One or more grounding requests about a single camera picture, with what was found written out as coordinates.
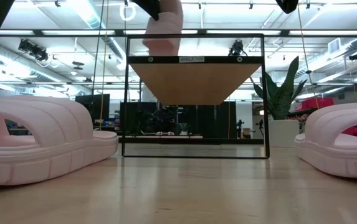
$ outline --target white planter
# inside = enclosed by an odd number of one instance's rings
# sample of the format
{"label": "white planter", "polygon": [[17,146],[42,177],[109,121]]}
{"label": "white planter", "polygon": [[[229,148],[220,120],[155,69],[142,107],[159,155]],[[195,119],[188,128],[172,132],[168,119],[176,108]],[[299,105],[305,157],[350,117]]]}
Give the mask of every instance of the white planter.
{"label": "white planter", "polygon": [[298,121],[269,121],[270,147],[294,147],[299,132]]}

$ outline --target pink foam block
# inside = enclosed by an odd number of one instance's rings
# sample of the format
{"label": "pink foam block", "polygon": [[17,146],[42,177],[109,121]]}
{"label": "pink foam block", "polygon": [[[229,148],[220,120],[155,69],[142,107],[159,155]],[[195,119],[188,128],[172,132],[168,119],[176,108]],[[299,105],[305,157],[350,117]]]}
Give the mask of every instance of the pink foam block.
{"label": "pink foam block", "polygon": [[357,177],[357,137],[342,134],[357,125],[357,103],[334,105],[312,113],[305,134],[295,138],[298,155],[317,169]]}
{"label": "pink foam block", "polygon": [[[10,136],[5,119],[32,136]],[[82,105],[59,98],[0,98],[0,185],[28,184],[59,177],[112,156],[115,133],[92,131]]]}

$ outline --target red object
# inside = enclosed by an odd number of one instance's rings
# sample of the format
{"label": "red object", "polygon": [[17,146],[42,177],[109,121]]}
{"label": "red object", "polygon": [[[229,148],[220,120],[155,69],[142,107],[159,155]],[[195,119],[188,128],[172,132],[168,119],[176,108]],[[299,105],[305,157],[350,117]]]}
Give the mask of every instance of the red object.
{"label": "red object", "polygon": [[[317,98],[319,108],[334,105],[333,98]],[[302,102],[302,104],[296,107],[296,111],[308,110],[318,108],[315,98],[310,98]]]}
{"label": "red object", "polygon": [[357,136],[357,126],[353,126],[351,128],[346,129],[342,132],[343,134],[348,134],[352,136]]}

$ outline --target wooden floor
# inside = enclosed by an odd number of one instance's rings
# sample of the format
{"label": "wooden floor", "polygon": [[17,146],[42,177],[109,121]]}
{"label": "wooden floor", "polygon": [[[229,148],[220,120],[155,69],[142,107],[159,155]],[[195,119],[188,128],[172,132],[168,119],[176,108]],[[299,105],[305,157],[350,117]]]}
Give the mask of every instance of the wooden floor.
{"label": "wooden floor", "polygon": [[357,180],[318,172],[294,149],[269,160],[114,156],[0,187],[0,223],[357,224]]}

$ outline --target wooden board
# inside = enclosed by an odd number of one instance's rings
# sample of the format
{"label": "wooden board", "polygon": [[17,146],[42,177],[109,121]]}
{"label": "wooden board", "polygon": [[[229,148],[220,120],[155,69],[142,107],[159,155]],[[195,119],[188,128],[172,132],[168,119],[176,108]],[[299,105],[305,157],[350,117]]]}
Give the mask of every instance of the wooden board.
{"label": "wooden board", "polygon": [[133,63],[131,66],[164,105],[219,105],[261,64]]}

